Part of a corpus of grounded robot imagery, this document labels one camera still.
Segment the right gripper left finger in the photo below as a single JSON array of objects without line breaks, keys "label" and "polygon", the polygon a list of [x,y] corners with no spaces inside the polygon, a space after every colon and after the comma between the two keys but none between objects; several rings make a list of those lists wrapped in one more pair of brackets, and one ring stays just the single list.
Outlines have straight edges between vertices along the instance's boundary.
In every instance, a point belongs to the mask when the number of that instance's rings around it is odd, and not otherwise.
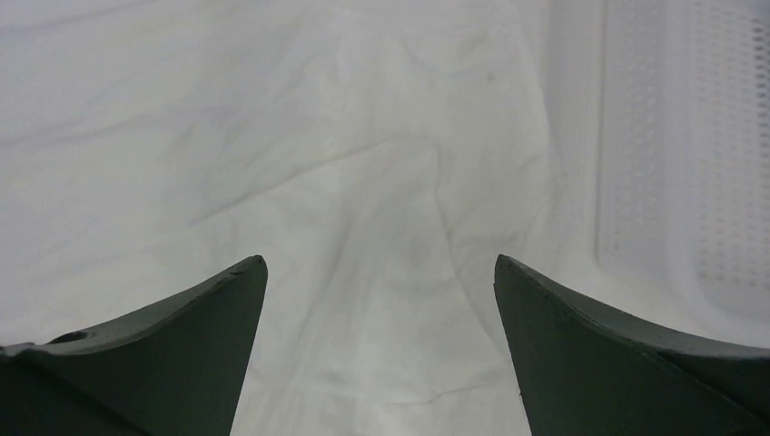
[{"label": "right gripper left finger", "polygon": [[50,342],[1,350],[4,435],[227,435],[261,316],[267,264]]}]

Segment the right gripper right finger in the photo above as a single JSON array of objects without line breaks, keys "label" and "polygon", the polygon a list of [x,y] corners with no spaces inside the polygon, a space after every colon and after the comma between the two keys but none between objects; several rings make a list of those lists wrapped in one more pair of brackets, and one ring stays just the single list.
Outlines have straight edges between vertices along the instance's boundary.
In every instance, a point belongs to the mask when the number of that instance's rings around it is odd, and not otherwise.
[{"label": "right gripper right finger", "polygon": [[766,435],[769,352],[638,318],[500,255],[494,294],[535,435]]}]

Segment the white t shirt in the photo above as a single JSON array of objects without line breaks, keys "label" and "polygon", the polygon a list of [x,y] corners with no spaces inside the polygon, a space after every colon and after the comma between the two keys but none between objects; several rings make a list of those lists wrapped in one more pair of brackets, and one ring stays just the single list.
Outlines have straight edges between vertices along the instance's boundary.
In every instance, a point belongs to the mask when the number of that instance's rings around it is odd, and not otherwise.
[{"label": "white t shirt", "polygon": [[1,341],[259,254],[236,435],[526,435],[493,282],[546,272],[552,1],[4,1]]}]

